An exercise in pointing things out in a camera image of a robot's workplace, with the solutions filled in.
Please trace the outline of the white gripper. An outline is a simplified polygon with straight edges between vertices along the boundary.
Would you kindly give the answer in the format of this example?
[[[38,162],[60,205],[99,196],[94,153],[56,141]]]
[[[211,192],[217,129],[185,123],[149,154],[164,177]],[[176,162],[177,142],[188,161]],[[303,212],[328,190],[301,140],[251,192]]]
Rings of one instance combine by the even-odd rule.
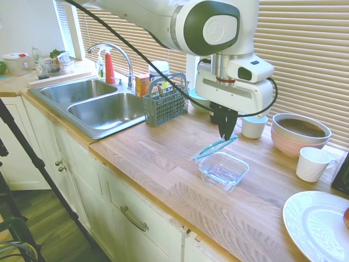
[[[222,83],[210,72],[210,66],[197,66],[196,93],[221,106],[218,110],[218,127],[221,137],[229,140],[240,114],[266,115],[273,101],[273,84],[269,80],[250,83],[235,80],[232,84]]]

